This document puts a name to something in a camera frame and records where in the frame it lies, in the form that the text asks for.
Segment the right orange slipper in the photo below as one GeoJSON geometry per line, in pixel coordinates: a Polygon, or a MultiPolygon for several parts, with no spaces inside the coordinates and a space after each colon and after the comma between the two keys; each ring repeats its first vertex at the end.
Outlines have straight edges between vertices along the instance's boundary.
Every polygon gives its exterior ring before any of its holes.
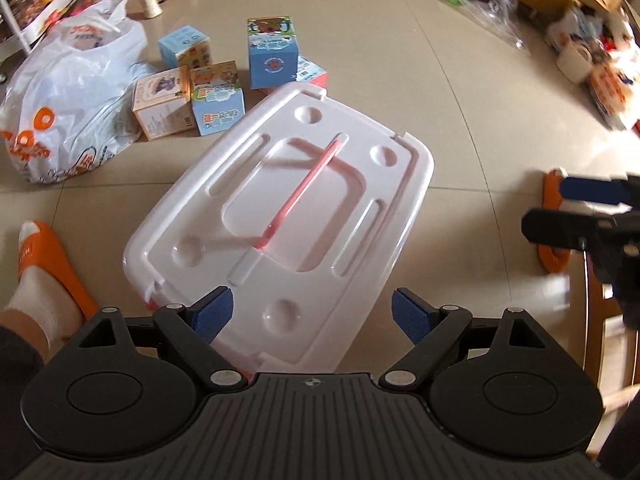
{"type": "MultiPolygon", "coordinates": [[[[542,182],[542,203],[544,209],[559,211],[563,199],[560,193],[560,184],[567,177],[563,168],[556,168],[546,173],[542,182]]],[[[562,273],[570,262],[570,251],[562,245],[557,245],[561,239],[562,232],[559,230],[558,222],[551,216],[549,221],[544,222],[544,242],[552,242],[552,245],[538,244],[537,255],[540,264],[548,273],[562,273]]]]}

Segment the white plastic jug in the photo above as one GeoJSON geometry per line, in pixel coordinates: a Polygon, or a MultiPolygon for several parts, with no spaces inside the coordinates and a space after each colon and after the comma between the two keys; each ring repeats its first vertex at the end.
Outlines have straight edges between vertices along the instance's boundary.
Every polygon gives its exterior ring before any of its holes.
{"type": "Polygon", "coordinates": [[[556,66],[572,84],[582,84],[593,69],[591,52],[583,42],[569,41],[562,47],[556,66]]]}

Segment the wooden chair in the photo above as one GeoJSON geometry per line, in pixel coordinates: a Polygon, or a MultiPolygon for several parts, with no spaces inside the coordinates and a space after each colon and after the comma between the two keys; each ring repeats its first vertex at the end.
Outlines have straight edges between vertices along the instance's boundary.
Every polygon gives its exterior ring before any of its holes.
{"type": "Polygon", "coordinates": [[[584,257],[585,342],[582,368],[601,390],[605,414],[623,411],[639,392],[639,335],[623,324],[613,286],[584,257]]]}

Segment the orange slipper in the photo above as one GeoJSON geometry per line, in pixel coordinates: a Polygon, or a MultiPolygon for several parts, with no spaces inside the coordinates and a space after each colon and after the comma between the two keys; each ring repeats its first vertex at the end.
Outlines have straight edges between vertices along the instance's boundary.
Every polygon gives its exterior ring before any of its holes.
{"type": "MultiPolygon", "coordinates": [[[[546,173],[542,182],[542,203],[544,209],[559,211],[563,199],[560,193],[560,184],[567,177],[563,168],[556,168],[546,173]]],[[[570,262],[570,251],[562,245],[557,245],[561,239],[562,232],[559,230],[558,222],[551,216],[549,221],[544,222],[544,242],[552,242],[552,245],[538,244],[537,255],[540,264],[548,273],[562,273],[570,262]]]]}
{"type": "Polygon", "coordinates": [[[85,320],[98,312],[96,300],[81,283],[60,239],[46,222],[32,220],[21,226],[17,258],[19,281],[24,278],[28,269],[46,272],[61,285],[66,294],[74,300],[85,320]]]}

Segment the light blue cube box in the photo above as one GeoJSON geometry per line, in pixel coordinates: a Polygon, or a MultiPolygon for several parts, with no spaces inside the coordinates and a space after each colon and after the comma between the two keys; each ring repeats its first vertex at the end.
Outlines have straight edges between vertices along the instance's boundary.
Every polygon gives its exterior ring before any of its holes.
{"type": "Polygon", "coordinates": [[[157,40],[160,59],[167,68],[188,66],[190,70],[212,62],[209,36],[184,25],[157,40]]]}

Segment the white orange bag at right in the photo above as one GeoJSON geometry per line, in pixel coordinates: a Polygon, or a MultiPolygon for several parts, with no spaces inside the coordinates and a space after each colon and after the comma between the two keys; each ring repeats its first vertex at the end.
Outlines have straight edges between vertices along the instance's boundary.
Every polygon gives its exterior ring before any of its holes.
{"type": "Polygon", "coordinates": [[[597,65],[587,79],[594,104],[612,130],[630,130],[639,120],[639,78],[610,63],[597,65]]]}

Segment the beige cartoon box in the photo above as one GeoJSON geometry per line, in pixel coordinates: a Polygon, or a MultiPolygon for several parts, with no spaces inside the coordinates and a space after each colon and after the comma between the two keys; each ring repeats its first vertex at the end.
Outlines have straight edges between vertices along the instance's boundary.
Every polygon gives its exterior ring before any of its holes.
{"type": "Polygon", "coordinates": [[[138,79],[132,111],[149,141],[193,129],[190,70],[179,66],[138,79]]]}

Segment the tall blue bear box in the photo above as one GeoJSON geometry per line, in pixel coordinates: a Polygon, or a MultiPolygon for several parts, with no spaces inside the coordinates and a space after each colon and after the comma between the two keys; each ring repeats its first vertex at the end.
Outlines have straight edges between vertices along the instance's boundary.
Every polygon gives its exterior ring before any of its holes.
{"type": "Polygon", "coordinates": [[[288,15],[247,20],[250,88],[262,90],[296,81],[299,47],[288,15]]]}

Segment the white orange printed plastic bag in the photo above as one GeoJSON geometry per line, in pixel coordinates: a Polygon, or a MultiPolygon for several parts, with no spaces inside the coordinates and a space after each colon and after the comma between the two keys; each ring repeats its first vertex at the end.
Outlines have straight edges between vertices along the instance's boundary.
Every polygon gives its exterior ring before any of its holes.
{"type": "Polygon", "coordinates": [[[55,184],[102,166],[139,139],[132,112],[148,38],[128,0],[101,0],[54,25],[12,76],[1,137],[25,180],[55,184]]]}

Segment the left orange slipper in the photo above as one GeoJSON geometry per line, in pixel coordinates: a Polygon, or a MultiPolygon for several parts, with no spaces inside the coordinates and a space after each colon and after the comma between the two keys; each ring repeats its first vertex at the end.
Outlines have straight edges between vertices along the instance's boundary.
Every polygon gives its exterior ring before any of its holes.
{"type": "Polygon", "coordinates": [[[74,300],[85,320],[98,312],[96,300],[81,283],[60,239],[46,222],[32,220],[21,226],[17,258],[19,281],[24,278],[28,269],[46,272],[61,285],[66,294],[74,300]]]}

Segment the left white sock foot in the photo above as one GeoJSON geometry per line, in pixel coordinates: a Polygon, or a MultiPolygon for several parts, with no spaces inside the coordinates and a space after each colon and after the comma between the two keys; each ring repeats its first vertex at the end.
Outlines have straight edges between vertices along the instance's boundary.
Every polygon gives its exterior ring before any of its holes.
{"type": "Polygon", "coordinates": [[[1,326],[20,336],[43,361],[52,348],[73,336],[85,319],[79,308],[53,278],[28,269],[8,305],[1,311],[1,326]]]}

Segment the white bin lid pink handle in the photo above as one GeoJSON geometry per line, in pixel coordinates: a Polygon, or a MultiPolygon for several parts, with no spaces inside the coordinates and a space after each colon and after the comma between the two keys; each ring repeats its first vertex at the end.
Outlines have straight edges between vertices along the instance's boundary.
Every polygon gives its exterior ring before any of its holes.
{"type": "Polygon", "coordinates": [[[433,177],[415,136],[313,84],[271,93],[170,188],[122,266],[142,298],[232,292],[214,348],[243,372],[331,373],[392,272],[433,177]]]}

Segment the pink plastic storage bin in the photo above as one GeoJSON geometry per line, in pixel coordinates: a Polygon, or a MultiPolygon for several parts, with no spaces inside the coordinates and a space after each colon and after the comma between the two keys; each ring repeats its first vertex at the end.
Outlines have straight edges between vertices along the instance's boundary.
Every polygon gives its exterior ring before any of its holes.
{"type": "Polygon", "coordinates": [[[156,299],[157,295],[157,285],[156,281],[152,281],[150,284],[147,284],[144,288],[144,292],[142,294],[142,299],[144,301],[145,307],[153,312],[158,309],[158,303],[156,299]]]}

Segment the blue yellow bear box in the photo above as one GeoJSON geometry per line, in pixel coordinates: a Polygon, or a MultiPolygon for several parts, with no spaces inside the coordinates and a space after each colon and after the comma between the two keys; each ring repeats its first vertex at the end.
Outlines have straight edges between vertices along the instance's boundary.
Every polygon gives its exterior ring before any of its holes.
{"type": "Polygon", "coordinates": [[[222,133],[245,114],[245,103],[234,61],[190,70],[192,113],[201,136],[222,133]]]}

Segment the flat blue pink box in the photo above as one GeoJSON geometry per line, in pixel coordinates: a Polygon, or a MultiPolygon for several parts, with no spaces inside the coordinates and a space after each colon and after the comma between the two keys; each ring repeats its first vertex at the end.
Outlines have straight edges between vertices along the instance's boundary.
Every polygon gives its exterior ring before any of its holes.
{"type": "Polygon", "coordinates": [[[328,88],[329,73],[308,58],[297,57],[296,74],[293,74],[293,53],[285,54],[253,52],[248,57],[250,82],[260,84],[256,89],[265,96],[289,82],[306,82],[322,89],[328,88]]]}

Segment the clear plastic bag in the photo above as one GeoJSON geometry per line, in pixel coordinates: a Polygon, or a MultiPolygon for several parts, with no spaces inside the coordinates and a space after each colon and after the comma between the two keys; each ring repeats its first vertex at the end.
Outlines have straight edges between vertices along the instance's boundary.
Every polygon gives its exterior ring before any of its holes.
{"type": "Polygon", "coordinates": [[[490,32],[505,44],[522,52],[528,52],[521,29],[516,22],[516,0],[439,0],[468,20],[490,32]]]}

